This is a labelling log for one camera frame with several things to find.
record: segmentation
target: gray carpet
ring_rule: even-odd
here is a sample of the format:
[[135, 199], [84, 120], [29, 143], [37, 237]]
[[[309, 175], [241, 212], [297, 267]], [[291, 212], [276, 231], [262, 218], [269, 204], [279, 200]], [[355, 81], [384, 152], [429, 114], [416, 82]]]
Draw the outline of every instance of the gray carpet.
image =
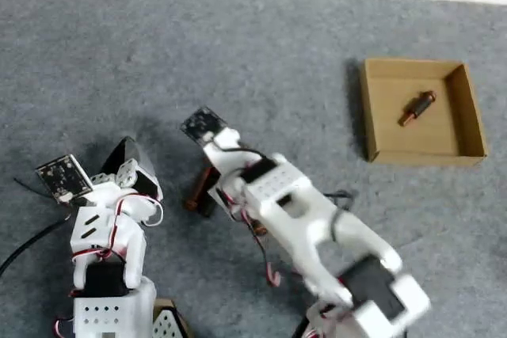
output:
[[[289, 337], [311, 296], [284, 271], [265, 285], [246, 228], [181, 199], [200, 149], [178, 129], [201, 104], [280, 151], [399, 249], [433, 301], [411, 338], [507, 331], [507, 7], [412, 0], [0, 0], [0, 257], [63, 214], [12, 181], [74, 153], [95, 173], [125, 134], [150, 153], [166, 220], [147, 231], [145, 274], [198, 337]], [[364, 161], [356, 65], [366, 57], [470, 64], [490, 156], [477, 168]], [[0, 279], [0, 336], [51, 336], [71, 313], [71, 224]], [[346, 255], [327, 245], [326, 262]]]

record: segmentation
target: red wire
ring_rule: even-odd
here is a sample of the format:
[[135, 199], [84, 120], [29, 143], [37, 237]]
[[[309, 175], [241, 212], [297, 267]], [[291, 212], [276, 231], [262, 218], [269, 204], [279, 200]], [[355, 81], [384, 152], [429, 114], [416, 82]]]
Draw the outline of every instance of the red wire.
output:
[[245, 209], [241, 210], [241, 216], [243, 219], [243, 222], [248, 226], [248, 229], [252, 233], [253, 239], [257, 242], [257, 245], [262, 251], [262, 256], [264, 257], [264, 263], [266, 267], [266, 279], [268, 280], [268, 284], [272, 287], [278, 287], [280, 285], [280, 274], [278, 272], [274, 272], [271, 268], [271, 263], [268, 261], [268, 255], [266, 253], [266, 250], [264, 246], [262, 245], [261, 240], [257, 237], [255, 234], [254, 228], [252, 227], [252, 224], [250, 223], [250, 220], [248, 219], [248, 216], [246, 215]]
[[53, 325], [53, 335], [57, 338], [65, 338], [62, 333], [60, 332], [60, 328], [59, 328], [59, 325], [60, 325], [60, 322], [61, 321], [72, 321], [74, 320], [74, 317], [72, 318], [56, 318], [55, 320], [55, 323]]

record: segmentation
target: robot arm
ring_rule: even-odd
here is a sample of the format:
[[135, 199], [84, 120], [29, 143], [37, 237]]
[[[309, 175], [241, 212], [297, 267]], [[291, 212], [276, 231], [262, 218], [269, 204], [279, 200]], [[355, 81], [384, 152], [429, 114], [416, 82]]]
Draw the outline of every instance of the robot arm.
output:
[[156, 290], [143, 276], [147, 243], [139, 224], [162, 221], [162, 190], [138, 148], [125, 138], [91, 178], [72, 155], [37, 169], [58, 202], [78, 206], [71, 236], [76, 338], [153, 333]]
[[[209, 190], [216, 202], [231, 217], [246, 212], [261, 222], [288, 252], [308, 289], [321, 302], [349, 310], [351, 319], [335, 321], [331, 328], [314, 318], [322, 325], [319, 333], [335, 336], [336, 331], [340, 336], [351, 329], [344, 336], [390, 338], [429, 308], [415, 280], [399, 274], [402, 261], [395, 250], [354, 215], [340, 214], [284, 156], [266, 157], [241, 147], [239, 133], [209, 108], [199, 109], [181, 129], [202, 146], [221, 174]], [[317, 251], [320, 243], [332, 240], [354, 251], [358, 259], [338, 278], [323, 266]]]

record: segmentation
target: cardboard tray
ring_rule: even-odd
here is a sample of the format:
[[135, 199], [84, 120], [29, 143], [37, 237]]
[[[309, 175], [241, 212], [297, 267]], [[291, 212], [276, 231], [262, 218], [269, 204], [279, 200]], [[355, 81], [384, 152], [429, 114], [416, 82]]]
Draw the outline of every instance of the cardboard tray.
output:
[[[403, 110], [421, 93], [436, 101], [405, 127]], [[407, 165], [471, 166], [487, 156], [480, 112], [465, 64], [366, 59], [361, 91], [368, 160]]]

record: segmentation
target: black circuit board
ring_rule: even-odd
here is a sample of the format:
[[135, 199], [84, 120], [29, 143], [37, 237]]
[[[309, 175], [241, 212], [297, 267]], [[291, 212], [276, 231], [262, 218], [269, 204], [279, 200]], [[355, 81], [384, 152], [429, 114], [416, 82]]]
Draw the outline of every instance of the black circuit board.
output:
[[36, 172], [58, 202], [67, 193], [73, 199], [93, 190], [90, 179], [71, 154], [41, 165]]
[[183, 124], [180, 129], [200, 146], [205, 146], [213, 136], [221, 132], [227, 123], [217, 116], [210, 108], [201, 107], [194, 112]]

